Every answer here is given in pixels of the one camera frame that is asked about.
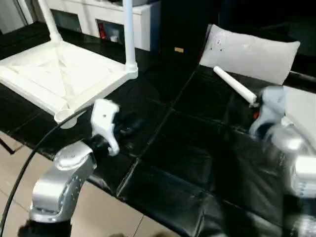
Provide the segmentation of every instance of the black cable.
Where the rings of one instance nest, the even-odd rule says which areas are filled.
[[[93,105],[90,105],[90,106],[87,106],[87,107],[84,107],[80,110],[78,110],[77,112],[75,112],[73,115],[69,116],[68,118],[66,118],[64,121],[62,121],[60,124],[58,124],[57,126],[55,126],[52,130],[50,130],[41,140],[40,142],[35,146],[34,150],[31,152],[31,154],[29,155],[29,157],[27,158],[27,160],[25,161],[14,185],[13,185],[13,188],[12,188],[12,191],[9,195],[9,198],[6,202],[6,205],[5,205],[5,208],[4,208],[4,211],[3,211],[3,214],[2,214],[2,219],[1,219],[1,223],[0,223],[0,237],[2,237],[3,235],[3,230],[4,230],[4,226],[5,226],[5,221],[6,221],[6,218],[8,216],[8,213],[9,213],[9,209],[10,209],[10,206],[11,206],[11,203],[12,203],[12,200],[13,200],[13,197],[15,195],[15,192],[21,182],[21,179],[25,173],[25,170],[26,168],[28,167],[28,165],[30,164],[33,156],[35,155],[36,151],[39,149],[40,145],[43,143],[43,141],[49,137],[55,130],[57,130],[58,128],[60,128],[62,125],[64,125],[66,122],[68,122],[69,120],[71,120],[72,118],[76,117],[77,115],[89,110],[90,108],[92,108]]]

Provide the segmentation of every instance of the white cabinet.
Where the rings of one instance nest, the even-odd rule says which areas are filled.
[[[97,20],[124,25],[123,7],[98,0],[46,0],[49,8],[78,16],[84,34],[100,37]],[[158,50],[160,1],[133,8],[135,47]]]

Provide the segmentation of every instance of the white pillow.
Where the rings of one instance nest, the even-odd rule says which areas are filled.
[[[213,25],[200,64],[283,84],[300,43],[233,33]]]

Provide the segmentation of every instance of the white cylindrical rod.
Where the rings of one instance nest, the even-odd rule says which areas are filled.
[[[49,9],[49,6],[46,0],[39,0],[39,6],[45,18],[45,21],[49,30],[50,39],[55,42],[59,42],[63,40],[57,30],[56,23],[53,18],[53,14],[51,13]]]
[[[241,95],[249,104],[254,104],[257,100],[257,96],[250,91],[247,87],[242,85],[228,73],[226,73],[223,69],[218,66],[214,67],[214,72],[220,76],[228,85],[230,85],[239,95]]]
[[[134,30],[133,30],[133,4],[132,0],[123,0],[124,9],[124,36],[125,36],[125,53],[126,69],[128,71],[137,71],[135,60]]]

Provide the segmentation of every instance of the white wall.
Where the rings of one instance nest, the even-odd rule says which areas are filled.
[[[23,27],[21,16],[13,0],[0,0],[0,29],[3,34]]]

